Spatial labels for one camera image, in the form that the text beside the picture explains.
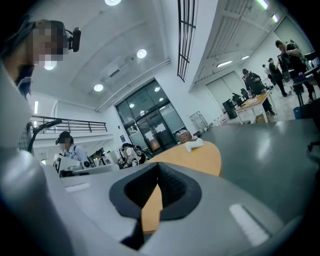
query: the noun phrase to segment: door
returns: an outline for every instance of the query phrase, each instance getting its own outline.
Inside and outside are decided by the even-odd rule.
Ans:
[[[172,148],[176,140],[158,110],[136,122],[146,143],[155,155]]]

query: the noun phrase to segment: ceiling light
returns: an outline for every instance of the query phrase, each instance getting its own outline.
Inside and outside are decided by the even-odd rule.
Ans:
[[[272,16],[272,19],[273,19],[275,22],[278,22],[278,18],[277,18],[276,15],[273,15],[273,16]]]
[[[146,57],[147,51],[145,49],[140,49],[140,50],[138,50],[136,55],[138,58],[143,59],[144,57]]]
[[[56,60],[46,60],[45,62],[44,62],[44,68],[46,69],[46,70],[53,70],[55,67],[56,67],[56,65],[57,65],[57,61]]]
[[[121,2],[121,0],[104,0],[108,6],[116,6]]]
[[[232,60],[227,61],[227,62],[224,62],[224,63],[221,63],[221,64],[218,64],[216,67],[219,68],[219,67],[224,66],[224,65],[227,65],[227,64],[229,64],[229,63],[231,63],[231,62],[232,62]]]
[[[96,92],[101,92],[104,89],[102,84],[96,84],[93,88]]]
[[[268,8],[268,4],[264,0],[257,0],[260,5],[266,10]]]
[[[34,113],[35,114],[38,114],[38,104],[39,104],[39,101],[34,102]]]

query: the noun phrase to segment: wooden board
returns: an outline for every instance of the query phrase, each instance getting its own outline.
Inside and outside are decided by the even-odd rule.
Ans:
[[[242,110],[245,110],[247,108],[251,108],[251,107],[254,107],[254,106],[257,106],[257,105],[260,105],[262,103],[264,103],[264,101],[266,100],[266,98],[268,97],[270,91],[266,91],[264,93],[261,93],[259,96],[256,97],[257,99],[257,102],[256,103],[253,103],[253,104],[248,104],[248,101],[250,101],[250,99],[248,99],[244,106],[241,106],[241,107],[238,107],[235,112],[238,112],[238,111],[242,111]]]
[[[175,146],[151,158],[148,163],[164,162],[219,176],[220,152],[211,142],[204,141],[203,143],[203,146],[193,149],[190,153],[184,145]],[[143,233],[152,234],[157,230],[161,210],[161,190],[157,185],[141,212]]]

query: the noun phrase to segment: floor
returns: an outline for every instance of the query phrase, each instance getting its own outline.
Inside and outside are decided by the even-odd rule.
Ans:
[[[288,93],[291,91],[291,85],[292,80],[289,82],[284,83],[284,90]],[[274,101],[275,108],[277,110],[277,114],[274,116],[271,116],[270,119],[272,122],[275,121],[285,121],[285,120],[294,120],[295,115],[293,109],[296,107],[299,107],[298,97],[297,95],[292,91],[291,95],[288,95],[287,97],[283,97],[281,94],[281,91],[279,87],[276,85],[276,88],[271,90],[271,97]],[[314,86],[315,94],[317,98],[320,98],[320,89],[318,86]],[[309,94],[307,91],[307,88],[304,86],[304,92],[302,93],[302,100],[304,104],[307,104],[309,99]],[[251,124],[255,123],[255,116],[252,112],[252,110],[245,111],[241,113],[241,118],[243,121],[250,121]],[[226,123],[240,123],[240,119],[237,116],[234,119],[227,118]]]
[[[318,165],[308,158],[307,145],[319,137],[312,119],[215,126],[202,135],[220,150],[221,176],[285,223],[304,212],[314,191]]]

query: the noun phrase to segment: railing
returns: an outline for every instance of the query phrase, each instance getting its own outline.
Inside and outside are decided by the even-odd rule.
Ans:
[[[33,115],[31,122],[34,126],[39,126],[54,120],[62,120],[62,123],[51,127],[41,133],[44,134],[60,134],[63,131],[68,131],[69,133],[103,133],[107,132],[105,122],[94,122],[94,121],[83,121],[83,120],[73,120],[73,119],[63,119],[54,118],[48,116]]]
[[[179,17],[179,55],[177,76],[185,81],[190,62],[190,47],[195,26],[196,0],[177,0]]]

